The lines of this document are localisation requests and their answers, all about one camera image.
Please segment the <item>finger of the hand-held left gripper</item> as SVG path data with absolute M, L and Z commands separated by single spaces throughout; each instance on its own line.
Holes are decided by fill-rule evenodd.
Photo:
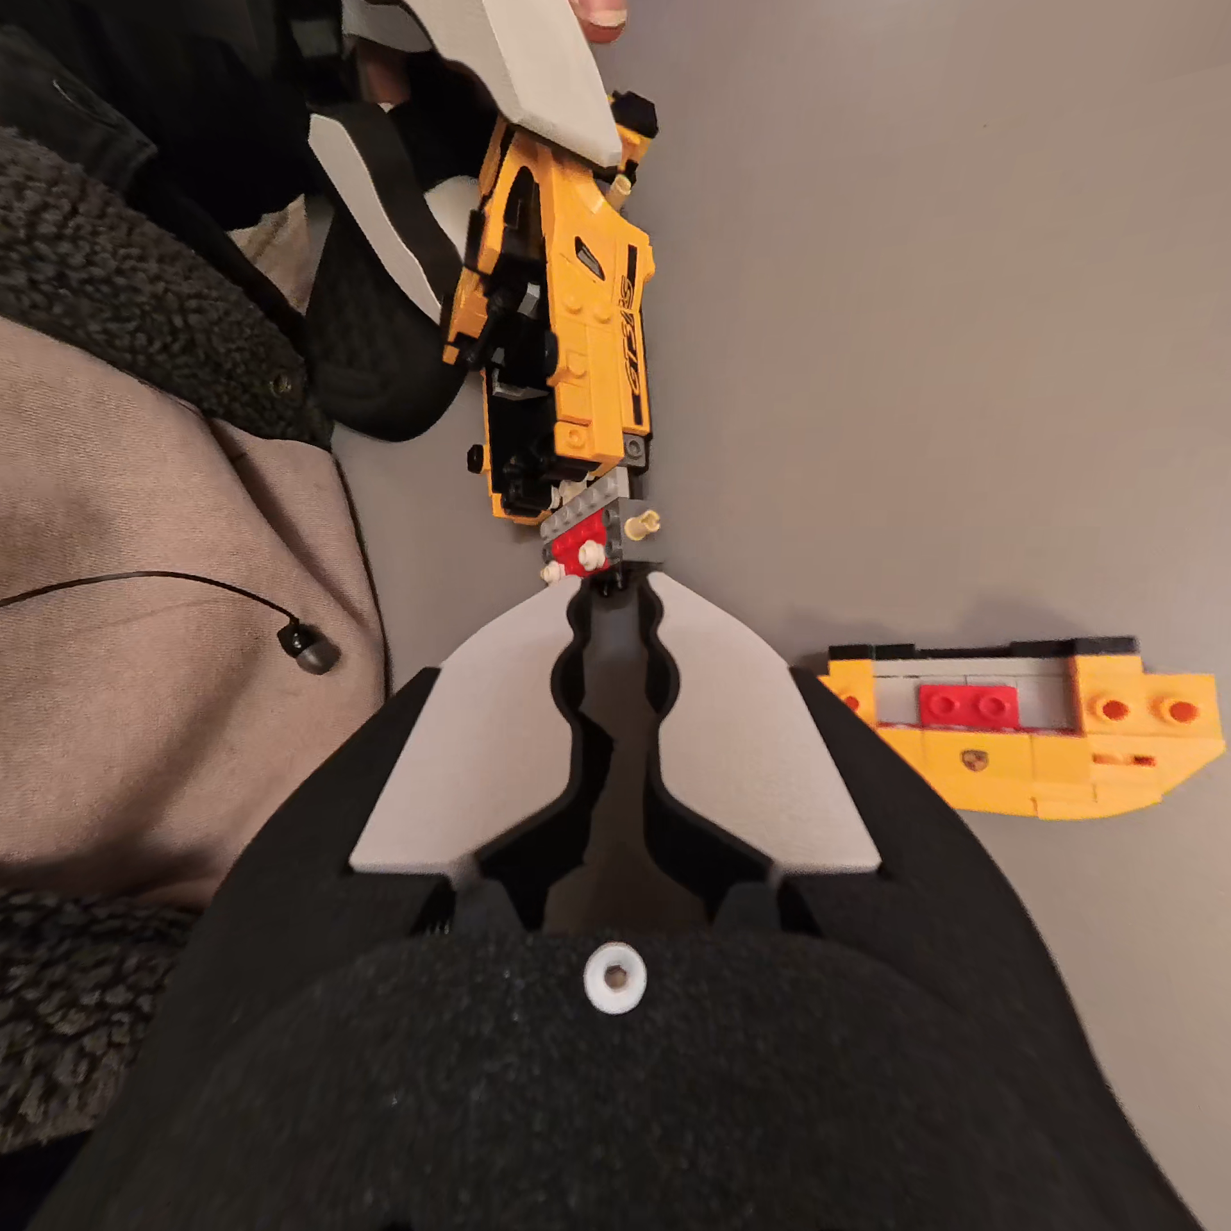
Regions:
M 309 145 L 384 271 L 441 325 L 463 269 L 465 177 L 424 189 L 390 112 L 312 112 Z
M 343 3 L 343 30 L 469 70 L 511 124 L 595 168 L 623 143 L 596 61 L 567 1 Z

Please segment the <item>yellow lego car body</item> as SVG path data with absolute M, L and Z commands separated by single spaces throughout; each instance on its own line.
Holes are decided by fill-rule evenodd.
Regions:
M 467 467 L 497 518 L 538 530 L 548 586 L 651 561 L 661 529 L 635 491 L 652 441 L 642 306 L 655 258 L 623 215 L 658 120 L 632 90 L 610 110 L 607 173 L 497 121 L 444 319 L 444 360 L 482 378 Z

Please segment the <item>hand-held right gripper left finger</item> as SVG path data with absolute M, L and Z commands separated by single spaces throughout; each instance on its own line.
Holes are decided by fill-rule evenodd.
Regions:
M 526 929 L 582 866 L 614 741 L 585 713 L 592 592 L 548 584 L 438 668 L 358 842 L 356 873 L 495 882 Z

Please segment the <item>yellow lego bumper section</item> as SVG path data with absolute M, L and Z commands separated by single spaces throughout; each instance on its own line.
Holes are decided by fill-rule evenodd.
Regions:
M 955 810 L 1111 819 L 1227 751 L 1216 678 L 1147 669 L 1131 636 L 831 644 L 819 678 Z

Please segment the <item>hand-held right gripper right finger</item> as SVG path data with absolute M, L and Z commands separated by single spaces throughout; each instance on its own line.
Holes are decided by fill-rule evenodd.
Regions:
M 655 866 L 708 920 L 752 885 L 777 908 L 787 879 L 882 869 L 785 659 L 662 571 L 642 580 L 655 718 L 643 833 Z

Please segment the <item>dark fleece jacket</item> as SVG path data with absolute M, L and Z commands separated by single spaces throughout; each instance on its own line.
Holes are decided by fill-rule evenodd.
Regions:
M 3 129 L 3 321 L 208 419 L 331 454 L 333 425 L 283 329 L 300 315 L 191 200 L 173 195 L 164 228 L 135 164 L 101 139 L 72 137 L 62 155 Z M 299 668 L 337 665 L 318 628 L 259 605 L 286 618 L 277 640 Z M 67 1151 L 108 1112 L 212 895 L 186 905 L 3 885 L 3 1165 Z

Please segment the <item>black mesh wrist rest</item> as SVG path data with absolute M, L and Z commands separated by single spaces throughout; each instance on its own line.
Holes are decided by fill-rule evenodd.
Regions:
M 440 325 L 396 284 L 346 212 L 330 222 L 303 328 L 318 406 L 365 436 L 422 435 L 467 379 L 443 360 Z

